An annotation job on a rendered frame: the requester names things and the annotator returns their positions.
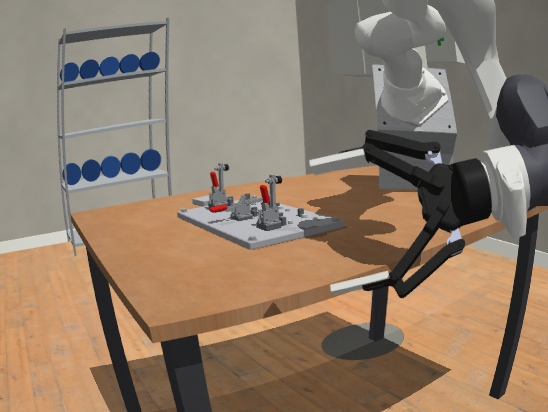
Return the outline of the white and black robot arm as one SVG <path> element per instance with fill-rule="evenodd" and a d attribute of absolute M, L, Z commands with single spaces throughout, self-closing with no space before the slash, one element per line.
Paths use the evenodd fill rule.
<path fill-rule="evenodd" d="M 506 78 L 494 0 L 431 1 L 437 10 L 428 0 L 382 0 L 390 12 L 356 23 L 359 47 L 385 66 L 382 107 L 393 118 L 421 125 L 448 102 L 414 49 L 443 38 L 446 24 L 487 118 L 489 150 L 482 151 L 481 163 L 492 215 L 512 238 L 524 236 L 526 212 L 548 206 L 548 86 L 532 75 Z"/>

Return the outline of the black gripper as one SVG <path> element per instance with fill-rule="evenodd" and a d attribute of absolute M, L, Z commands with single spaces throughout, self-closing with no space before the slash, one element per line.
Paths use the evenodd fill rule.
<path fill-rule="evenodd" d="M 423 219 L 427 223 L 392 272 L 331 284 L 331 292 L 339 295 L 362 288 L 371 291 L 392 286 L 398 297 L 404 298 L 449 258 L 462 253 L 465 241 L 461 238 L 460 227 L 489 218 L 492 212 L 489 182 L 482 163 L 476 158 L 442 164 L 438 142 L 422 143 L 373 130 L 367 130 L 365 136 L 362 147 L 309 160 L 314 174 L 360 166 L 370 161 L 418 188 Z M 426 160 L 434 166 L 427 172 L 383 150 Z M 439 228 L 451 233 L 446 246 L 404 282 L 402 278 Z"/>

